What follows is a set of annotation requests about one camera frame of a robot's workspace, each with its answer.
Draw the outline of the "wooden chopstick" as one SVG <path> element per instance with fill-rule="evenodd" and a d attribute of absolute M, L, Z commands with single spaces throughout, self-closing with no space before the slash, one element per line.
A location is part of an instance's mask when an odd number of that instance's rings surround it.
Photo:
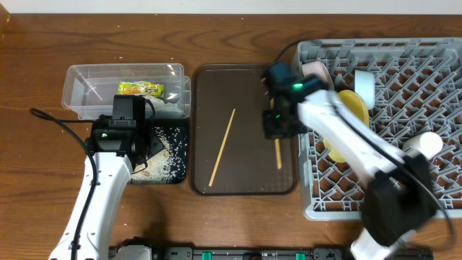
<path fill-rule="evenodd" d="M 274 99 L 270 100 L 271 109 L 274 108 Z M 282 169 L 282 156 L 281 156 L 281 149 L 280 149 L 280 141 L 279 139 L 274 140 L 275 146 L 275 154 L 276 154 L 276 166 L 278 170 Z"/>
<path fill-rule="evenodd" d="M 227 128 L 226 128 L 225 134 L 224 134 L 223 139 L 222 139 L 221 146 L 220 146 L 220 148 L 219 148 L 219 152 L 218 152 L 218 155 L 217 155 L 216 162 L 215 162 L 215 164 L 214 164 L 214 168 L 213 168 L 213 171 L 212 171 L 212 175 L 211 175 L 211 178 L 209 179 L 209 185 L 208 185 L 209 187 L 212 187 L 212 186 L 213 186 L 214 179 L 215 179 L 215 176 L 216 176 L 216 174 L 217 174 L 217 170 L 218 170 L 218 167 L 219 167 L 219 163 L 220 163 L 220 160 L 221 160 L 223 151 L 224 151 L 224 149 L 225 149 L 225 145 L 226 145 L 226 142 L 227 142 L 227 138 L 228 138 L 228 135 L 229 135 L 229 132 L 230 132 L 230 128 L 231 128 L 231 125 L 232 125 L 234 116 L 235 116 L 235 108 L 233 108 L 233 110 L 232 110 L 230 119 L 229 119 L 228 124 L 227 124 Z"/>

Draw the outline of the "pile of rice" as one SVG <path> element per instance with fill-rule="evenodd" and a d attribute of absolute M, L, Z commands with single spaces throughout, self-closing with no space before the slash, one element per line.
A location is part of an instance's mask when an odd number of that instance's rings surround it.
<path fill-rule="evenodd" d="M 155 126 L 154 133 L 163 148 L 144 164 L 137 165 L 132 184 L 178 184 L 186 177 L 188 164 L 188 128 Z"/>

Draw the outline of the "white napkin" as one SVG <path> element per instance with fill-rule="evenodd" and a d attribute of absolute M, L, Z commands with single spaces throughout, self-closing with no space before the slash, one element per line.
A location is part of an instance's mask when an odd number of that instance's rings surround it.
<path fill-rule="evenodd" d="M 162 114 L 164 116 L 177 116 L 183 111 L 175 104 L 166 103 L 164 100 L 159 99 L 158 97 L 147 95 L 144 97 L 147 100 L 150 100 L 156 110 L 156 113 Z"/>

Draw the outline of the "green snack wrapper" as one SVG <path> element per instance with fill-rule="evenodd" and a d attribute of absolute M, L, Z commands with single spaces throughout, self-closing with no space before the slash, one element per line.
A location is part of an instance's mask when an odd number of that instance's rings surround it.
<path fill-rule="evenodd" d="M 163 84 L 156 84 L 147 81 L 119 82 L 118 95 L 151 95 L 162 98 L 165 93 Z"/>

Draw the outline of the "white rice bowl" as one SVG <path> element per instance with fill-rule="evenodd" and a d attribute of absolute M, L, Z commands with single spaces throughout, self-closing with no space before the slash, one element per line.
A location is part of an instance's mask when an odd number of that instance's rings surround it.
<path fill-rule="evenodd" d="M 321 61 L 313 61 L 302 65 L 302 73 L 304 76 L 317 76 L 322 79 L 329 90 L 334 90 L 335 86 L 327 67 Z"/>

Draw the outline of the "yellow plate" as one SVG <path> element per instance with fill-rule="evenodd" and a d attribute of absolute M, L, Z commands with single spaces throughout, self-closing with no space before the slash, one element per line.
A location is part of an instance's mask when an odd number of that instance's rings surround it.
<path fill-rule="evenodd" d="M 342 90 L 338 92 L 339 99 L 342 103 L 351 111 L 353 114 L 360 119 L 364 125 L 370 125 L 370 117 L 367 106 L 364 100 L 354 91 L 351 90 Z M 328 142 L 327 139 L 323 140 L 324 147 L 329 149 L 330 152 L 328 156 L 335 162 L 335 163 L 345 163 L 346 160 L 341 156 L 341 154 L 334 149 L 331 144 Z"/>

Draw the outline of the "light blue bowl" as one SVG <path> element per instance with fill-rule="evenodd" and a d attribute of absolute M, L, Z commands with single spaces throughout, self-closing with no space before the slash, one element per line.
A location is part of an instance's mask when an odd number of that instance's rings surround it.
<path fill-rule="evenodd" d="M 373 73 L 356 70 L 354 73 L 354 91 L 364 100 L 368 110 L 375 107 L 375 77 Z"/>

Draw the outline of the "white cup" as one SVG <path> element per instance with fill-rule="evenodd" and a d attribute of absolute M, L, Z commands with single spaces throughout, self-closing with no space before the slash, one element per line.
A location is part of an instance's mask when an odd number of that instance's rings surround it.
<path fill-rule="evenodd" d="M 405 141 L 402 150 L 417 150 L 430 160 L 437 155 L 442 148 L 442 138 L 438 134 L 428 131 Z"/>

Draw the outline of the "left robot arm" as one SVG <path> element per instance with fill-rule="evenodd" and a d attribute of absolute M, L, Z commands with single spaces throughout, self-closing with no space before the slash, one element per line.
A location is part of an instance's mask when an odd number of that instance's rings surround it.
<path fill-rule="evenodd" d="M 121 197 L 134 168 L 160 151 L 150 120 L 97 119 L 82 143 L 84 177 L 50 259 L 108 259 Z"/>

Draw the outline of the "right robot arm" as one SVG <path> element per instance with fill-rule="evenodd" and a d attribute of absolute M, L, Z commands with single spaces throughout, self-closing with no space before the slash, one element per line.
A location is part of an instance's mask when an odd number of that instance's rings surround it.
<path fill-rule="evenodd" d="M 290 138 L 301 126 L 326 138 L 366 186 L 355 259 L 386 259 L 439 208 L 428 159 L 404 152 L 364 125 L 322 79 L 262 79 L 274 106 L 263 112 L 266 138 Z"/>

